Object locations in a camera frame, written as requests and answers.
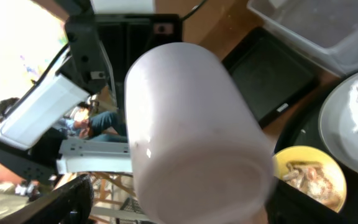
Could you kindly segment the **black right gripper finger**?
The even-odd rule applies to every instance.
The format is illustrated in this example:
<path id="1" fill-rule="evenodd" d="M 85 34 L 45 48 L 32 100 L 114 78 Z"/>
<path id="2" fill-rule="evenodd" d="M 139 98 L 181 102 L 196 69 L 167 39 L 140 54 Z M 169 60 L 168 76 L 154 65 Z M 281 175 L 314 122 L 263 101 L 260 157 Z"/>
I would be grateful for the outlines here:
<path id="1" fill-rule="evenodd" d="M 94 192 L 90 177 L 81 174 L 24 208 L 0 218 L 0 224 L 88 223 Z"/>

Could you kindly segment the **yellow bowl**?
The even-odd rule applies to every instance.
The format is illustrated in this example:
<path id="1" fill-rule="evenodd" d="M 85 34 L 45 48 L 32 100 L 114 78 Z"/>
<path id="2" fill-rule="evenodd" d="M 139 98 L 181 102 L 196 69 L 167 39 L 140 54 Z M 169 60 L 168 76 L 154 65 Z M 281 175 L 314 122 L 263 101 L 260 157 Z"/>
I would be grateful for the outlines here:
<path id="1" fill-rule="evenodd" d="M 333 211 L 336 213 L 341 211 L 347 196 L 346 179 L 339 164 L 328 154 L 311 146 L 292 146 L 276 153 L 273 156 L 273 161 L 275 162 L 275 177 L 280 180 L 282 180 L 282 176 L 288 172 L 285 164 L 289 161 L 321 163 L 324 167 L 325 175 L 335 184 L 335 189 L 341 196 L 341 202 Z"/>

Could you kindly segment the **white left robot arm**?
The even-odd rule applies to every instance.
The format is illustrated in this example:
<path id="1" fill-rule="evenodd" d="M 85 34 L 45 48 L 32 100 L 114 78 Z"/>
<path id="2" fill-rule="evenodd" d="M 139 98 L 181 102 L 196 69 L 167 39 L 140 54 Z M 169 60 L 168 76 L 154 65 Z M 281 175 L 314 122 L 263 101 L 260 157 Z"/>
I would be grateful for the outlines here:
<path id="1" fill-rule="evenodd" d="M 45 183 L 51 175 L 71 172 L 130 172 L 126 143 L 68 137 L 54 124 L 88 97 L 108 88 L 124 117 L 124 80 L 146 51 L 182 40 L 182 18 L 131 9 L 113 12 L 83 9 L 77 1 L 61 1 L 68 57 L 52 77 L 42 75 L 0 125 L 0 163 L 27 180 Z"/>

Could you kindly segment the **pink cup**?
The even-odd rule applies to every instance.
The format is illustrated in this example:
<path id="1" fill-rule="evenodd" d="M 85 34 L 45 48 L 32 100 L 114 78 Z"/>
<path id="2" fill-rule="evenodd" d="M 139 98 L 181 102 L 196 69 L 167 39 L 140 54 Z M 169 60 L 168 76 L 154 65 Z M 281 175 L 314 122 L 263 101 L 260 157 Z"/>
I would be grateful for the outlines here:
<path id="1" fill-rule="evenodd" d="M 270 141 L 215 54 L 178 42 L 125 81 L 135 193 L 155 223 L 242 223 L 275 184 Z"/>

